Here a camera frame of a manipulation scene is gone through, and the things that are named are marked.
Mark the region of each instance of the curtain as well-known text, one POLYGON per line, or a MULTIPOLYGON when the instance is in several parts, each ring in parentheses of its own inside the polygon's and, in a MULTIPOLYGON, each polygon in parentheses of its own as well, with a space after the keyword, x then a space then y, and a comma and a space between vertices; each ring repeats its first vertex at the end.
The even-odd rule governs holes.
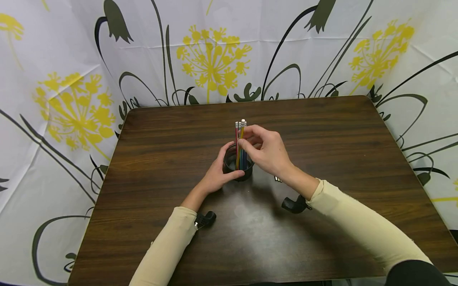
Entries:
POLYGON ((458 237, 457 9, 3 1, 0 285, 66 284, 124 119, 146 106, 366 95, 458 237))

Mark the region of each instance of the hand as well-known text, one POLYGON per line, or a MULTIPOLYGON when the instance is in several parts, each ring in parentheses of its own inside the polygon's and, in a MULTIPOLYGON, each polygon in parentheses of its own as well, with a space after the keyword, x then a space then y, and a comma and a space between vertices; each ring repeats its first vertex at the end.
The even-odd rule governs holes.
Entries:
POLYGON ((239 139, 241 148, 267 173, 282 178, 293 167, 278 132, 250 125, 245 127, 243 138, 239 139))
POLYGON ((279 177, 285 184, 310 200, 318 187, 318 179, 304 173, 289 160, 282 137, 258 125, 245 127, 239 145, 262 170, 279 177))
POLYGON ((223 173, 224 155, 233 143, 233 141, 229 142, 219 149, 218 157, 213 161, 202 180, 192 189, 183 203, 181 203, 181 206, 197 212, 208 194, 216 192, 225 183, 245 175, 245 172, 242 170, 233 171, 228 174, 223 173))
POLYGON ((245 172, 242 170, 233 171, 228 174, 223 173, 224 155, 232 144, 234 144, 233 141, 228 142, 219 149, 218 157, 213 161, 205 176, 194 189, 198 189, 206 194, 213 193, 222 188, 225 183, 245 175, 245 172))

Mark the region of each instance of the table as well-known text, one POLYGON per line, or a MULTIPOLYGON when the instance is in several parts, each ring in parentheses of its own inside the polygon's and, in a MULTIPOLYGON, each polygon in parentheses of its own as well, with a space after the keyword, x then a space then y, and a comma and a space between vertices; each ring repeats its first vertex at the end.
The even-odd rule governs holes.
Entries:
MULTIPOLYGON (((402 152, 364 96, 138 108, 129 112, 69 285, 128 285, 173 208, 203 177, 245 118, 278 131, 291 161, 337 185, 411 237, 443 272, 458 247, 402 152)), ((314 211, 280 207, 297 194, 258 167, 201 212, 171 286, 241 285, 383 275, 355 242, 314 211)))

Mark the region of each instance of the beige sleeve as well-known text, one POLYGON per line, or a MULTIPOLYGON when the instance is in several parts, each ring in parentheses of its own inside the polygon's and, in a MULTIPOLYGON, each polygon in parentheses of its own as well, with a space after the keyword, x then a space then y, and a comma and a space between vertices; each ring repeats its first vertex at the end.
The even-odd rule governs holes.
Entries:
POLYGON ((386 273, 399 262, 410 259, 432 264, 394 224, 325 180, 320 182, 308 204, 367 249, 386 273))
POLYGON ((178 206, 135 271, 130 286, 166 286, 197 231, 197 213, 178 206))

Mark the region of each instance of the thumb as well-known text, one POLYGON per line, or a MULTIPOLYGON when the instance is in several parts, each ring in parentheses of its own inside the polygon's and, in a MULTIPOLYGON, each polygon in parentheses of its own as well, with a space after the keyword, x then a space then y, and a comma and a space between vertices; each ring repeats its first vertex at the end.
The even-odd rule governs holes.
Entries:
POLYGON ((257 150, 255 147, 253 147, 253 145, 250 142, 248 142, 247 140, 245 140, 245 139, 239 139, 239 146, 243 150, 245 150, 248 153, 248 155, 250 155, 251 159, 253 159, 254 154, 256 152, 259 152, 259 150, 257 150))
POLYGON ((242 170, 237 170, 237 171, 233 171, 233 172, 224 174, 223 175, 224 183, 227 183, 229 181, 232 181, 232 180, 235 180, 237 178, 240 178, 243 175, 245 175, 245 172, 243 172, 242 170))

